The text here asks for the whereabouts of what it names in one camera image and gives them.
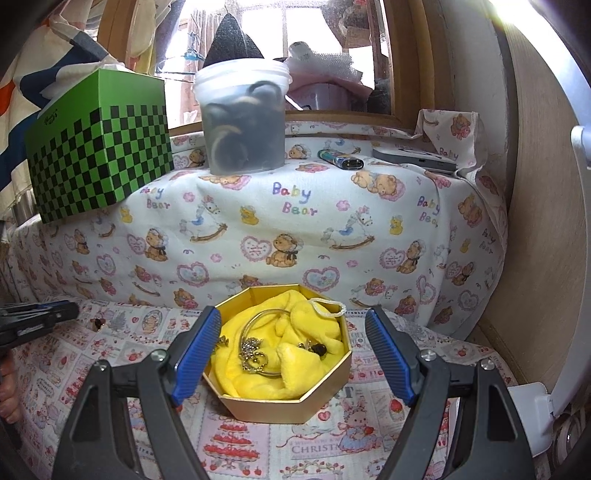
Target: finger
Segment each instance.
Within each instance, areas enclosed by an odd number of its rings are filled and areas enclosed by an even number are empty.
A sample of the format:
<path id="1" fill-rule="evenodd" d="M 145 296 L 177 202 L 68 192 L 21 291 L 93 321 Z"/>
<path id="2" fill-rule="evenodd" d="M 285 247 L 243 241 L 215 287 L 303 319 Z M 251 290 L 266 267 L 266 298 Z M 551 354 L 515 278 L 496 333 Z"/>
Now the finger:
<path id="1" fill-rule="evenodd" d="M 22 420 L 22 411 L 20 407 L 17 407 L 15 411 L 13 411 L 6 419 L 7 423 L 16 423 Z"/>
<path id="2" fill-rule="evenodd" d="M 2 359 L 2 362 L 0 362 L 0 374 L 2 374 L 2 376 L 10 375 L 11 373 L 14 373 L 16 370 L 17 368 L 14 364 L 14 359 L 12 358 L 11 352 L 4 359 Z"/>
<path id="3" fill-rule="evenodd" d="M 7 418 L 18 408 L 18 397 L 10 397 L 0 403 L 0 417 Z"/>
<path id="4" fill-rule="evenodd" d="M 15 374 L 3 377 L 0 385 L 0 401 L 13 397 L 17 390 L 17 376 Z"/>

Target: pink patterned tablecloth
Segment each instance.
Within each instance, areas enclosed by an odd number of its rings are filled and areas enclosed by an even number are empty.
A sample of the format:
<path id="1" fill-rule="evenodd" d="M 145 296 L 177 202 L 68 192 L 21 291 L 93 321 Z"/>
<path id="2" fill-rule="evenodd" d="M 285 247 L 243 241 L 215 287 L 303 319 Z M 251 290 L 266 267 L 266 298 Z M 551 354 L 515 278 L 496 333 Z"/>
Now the pink patterned tablecloth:
<path id="1" fill-rule="evenodd" d="M 188 330 L 199 312 L 134 307 L 97 300 L 77 300 L 78 320 L 52 335 L 19 348 L 17 364 L 24 421 L 22 455 L 40 480 L 51 475 L 64 422 L 96 360 L 112 365 L 139 362 Z M 474 364 L 491 357 L 507 385 L 515 380 L 492 349 L 454 340 L 389 313 L 394 326 L 409 333 L 421 348 L 445 360 Z M 106 319 L 99 331 L 91 319 Z M 347 480 L 376 478 L 392 450 L 408 409 L 392 395 L 364 332 L 364 310 L 347 313 L 353 345 L 350 380 L 310 421 L 302 425 L 267 425 L 237 421 L 204 384 L 183 404 L 181 419 L 213 480 Z M 147 476 L 160 478 L 138 400 L 129 401 L 131 423 Z M 438 478 L 447 457 L 447 413 L 427 471 Z"/>

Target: printed fabric cover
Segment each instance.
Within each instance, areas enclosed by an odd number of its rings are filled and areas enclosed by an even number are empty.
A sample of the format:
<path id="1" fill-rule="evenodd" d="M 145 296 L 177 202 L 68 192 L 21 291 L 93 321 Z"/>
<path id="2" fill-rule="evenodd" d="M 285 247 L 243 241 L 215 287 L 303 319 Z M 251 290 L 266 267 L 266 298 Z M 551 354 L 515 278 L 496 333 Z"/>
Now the printed fabric cover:
<path id="1" fill-rule="evenodd" d="M 480 171 L 478 114 L 424 111 L 415 134 L 312 122 L 289 123 L 286 133 L 284 167 L 226 177 L 206 169 L 202 135 L 173 138 L 185 168 L 113 207 L 12 230 L 15 298 L 196 309 L 245 287 L 300 283 L 446 335 L 462 328 L 465 338 L 506 248 L 503 197 Z M 379 144 L 436 150 L 459 170 L 441 176 L 378 161 L 370 155 Z M 322 148 L 355 153 L 366 167 L 340 170 L 317 158 Z"/>
<path id="2" fill-rule="evenodd" d="M 48 300 L 67 299 L 53 297 Z M 98 359 L 112 365 L 139 362 L 191 328 L 195 310 L 132 307 L 77 300 L 80 317 L 16 352 L 24 420 L 21 451 L 40 480 L 49 480 L 60 435 L 90 366 Z M 409 333 L 420 348 L 445 360 L 495 362 L 508 385 L 515 380 L 493 350 L 439 335 L 388 313 L 394 326 Z M 91 319 L 103 318 L 97 333 Z M 192 445 L 212 480 L 357 480 L 376 478 L 400 435 L 408 408 L 395 398 L 364 333 L 365 311 L 347 313 L 353 346 L 350 381 L 305 424 L 269 425 L 233 419 L 215 395 L 200 383 L 180 413 Z M 131 424 L 147 477 L 160 473 L 150 447 L 141 406 L 128 402 Z M 441 476 L 448 449 L 448 414 L 443 419 L 427 479 Z"/>

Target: white wall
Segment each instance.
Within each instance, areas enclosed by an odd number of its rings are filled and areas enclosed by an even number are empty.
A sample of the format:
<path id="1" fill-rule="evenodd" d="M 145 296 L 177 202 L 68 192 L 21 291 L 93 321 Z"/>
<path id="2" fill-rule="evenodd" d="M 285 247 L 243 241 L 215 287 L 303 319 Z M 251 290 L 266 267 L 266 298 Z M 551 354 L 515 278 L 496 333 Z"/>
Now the white wall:
<path id="1" fill-rule="evenodd" d="M 515 159 L 508 165 L 505 68 L 497 34 L 488 17 L 488 0 L 440 0 L 440 5 L 447 27 L 456 110 L 481 114 L 489 145 L 486 169 L 506 190 L 508 178 L 512 184 Z"/>

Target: striped fabric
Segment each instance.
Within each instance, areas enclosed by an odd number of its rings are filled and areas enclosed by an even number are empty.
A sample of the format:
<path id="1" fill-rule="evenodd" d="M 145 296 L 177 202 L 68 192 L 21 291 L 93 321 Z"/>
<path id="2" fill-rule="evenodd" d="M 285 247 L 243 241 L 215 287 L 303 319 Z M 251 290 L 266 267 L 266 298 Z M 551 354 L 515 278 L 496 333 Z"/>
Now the striped fabric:
<path id="1" fill-rule="evenodd" d="M 0 82 L 0 215 L 31 187 L 24 135 L 39 110 L 106 63 L 117 62 L 59 15 L 23 45 Z"/>

